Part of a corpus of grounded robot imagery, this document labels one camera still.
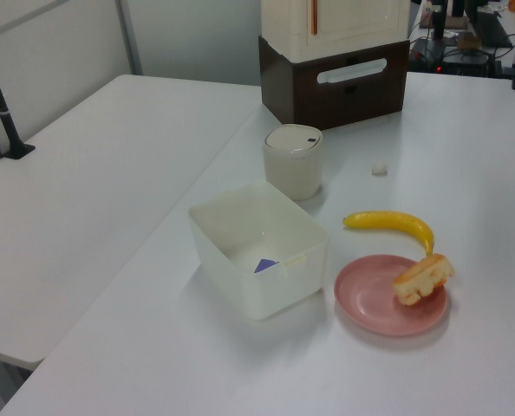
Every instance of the bread slice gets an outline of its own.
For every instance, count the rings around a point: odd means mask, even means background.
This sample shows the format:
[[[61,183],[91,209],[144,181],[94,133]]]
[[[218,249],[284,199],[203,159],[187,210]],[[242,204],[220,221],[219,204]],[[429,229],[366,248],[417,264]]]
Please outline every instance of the bread slice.
[[[431,295],[450,276],[454,276],[454,267],[445,256],[435,253],[396,277],[393,280],[394,292],[400,303],[410,306]]]

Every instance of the brown drawer box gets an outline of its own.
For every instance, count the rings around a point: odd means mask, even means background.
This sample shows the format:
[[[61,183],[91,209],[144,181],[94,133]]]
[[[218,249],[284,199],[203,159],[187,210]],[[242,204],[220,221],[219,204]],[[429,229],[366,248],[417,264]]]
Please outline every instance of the brown drawer box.
[[[262,102],[284,124],[320,130],[402,110],[409,41],[292,63],[259,37]],[[319,83],[325,71],[385,59],[379,74]]]

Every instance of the yellow banana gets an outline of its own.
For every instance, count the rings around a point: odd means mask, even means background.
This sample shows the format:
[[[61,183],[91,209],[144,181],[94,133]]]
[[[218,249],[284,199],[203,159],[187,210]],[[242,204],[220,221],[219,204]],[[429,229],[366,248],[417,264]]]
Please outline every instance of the yellow banana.
[[[425,254],[433,254],[434,235],[431,228],[413,215],[398,211],[363,211],[348,215],[342,223],[349,228],[389,229],[406,232],[415,237],[425,249]]]

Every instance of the white table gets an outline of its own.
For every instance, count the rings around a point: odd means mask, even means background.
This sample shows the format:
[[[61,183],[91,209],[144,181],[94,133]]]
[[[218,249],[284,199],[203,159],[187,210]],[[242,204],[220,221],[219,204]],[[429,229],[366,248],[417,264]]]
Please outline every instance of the white table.
[[[509,82],[409,74],[400,114],[325,131],[323,189],[302,203],[331,235],[324,290],[251,322],[206,281],[187,210],[263,180],[261,146],[276,126],[264,107],[252,112],[2,416],[515,415]],[[384,178],[371,175],[379,161]],[[335,306],[346,263],[422,255],[399,233],[344,230],[364,209],[424,218],[453,262],[450,308],[426,333],[370,334]]]
[[[426,2],[426,0],[422,1],[420,9],[418,11],[418,15],[415,18],[414,30],[412,30],[412,33],[409,36],[409,39],[410,39],[411,42],[414,41],[415,39],[420,38],[420,37],[427,36],[428,30],[427,29],[420,29],[419,24],[418,24],[420,22],[421,12],[423,11],[423,5],[425,4],[425,2]],[[501,2],[489,2],[489,6],[491,6],[491,5],[494,5],[494,6],[506,6],[507,5],[507,1],[503,0]],[[489,9],[485,9],[485,8],[479,8],[479,10],[480,11],[485,11],[485,12],[490,11]],[[452,0],[449,1],[448,9],[447,9],[447,14],[450,15],[451,13],[452,13]],[[505,29],[506,33],[508,35],[511,35],[512,33],[515,33],[515,12],[511,12],[508,9],[506,9],[506,10],[500,11],[499,13],[500,13],[500,15],[502,17],[500,19],[500,24],[502,24],[502,27]],[[447,30],[450,31],[450,32],[461,32],[462,31],[462,30],[456,30],[456,29],[447,29]],[[468,24],[468,31],[474,32],[471,24]],[[510,42],[512,42],[512,45],[515,45],[515,36],[511,36],[510,37]],[[493,52],[495,52],[495,48],[483,47],[482,49],[485,50],[488,53],[491,53],[491,54]],[[495,54],[496,56],[500,56],[500,55],[506,54],[506,55],[498,58],[498,60],[502,62],[502,67],[503,68],[504,67],[509,68],[515,62],[515,47],[509,53],[507,53],[508,50],[509,49],[507,49],[507,48],[498,48],[496,50],[496,54]]]
[[[0,360],[35,368],[260,103],[122,76],[0,160]]]

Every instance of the pink plate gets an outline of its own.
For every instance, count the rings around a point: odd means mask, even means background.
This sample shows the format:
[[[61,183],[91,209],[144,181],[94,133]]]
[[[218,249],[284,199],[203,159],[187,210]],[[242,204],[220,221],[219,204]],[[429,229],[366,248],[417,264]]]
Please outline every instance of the pink plate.
[[[444,287],[414,306],[394,295],[393,280],[415,262],[405,257],[375,255],[346,265],[335,282],[335,298],[358,325],[382,335],[418,334],[436,324],[447,309]]]

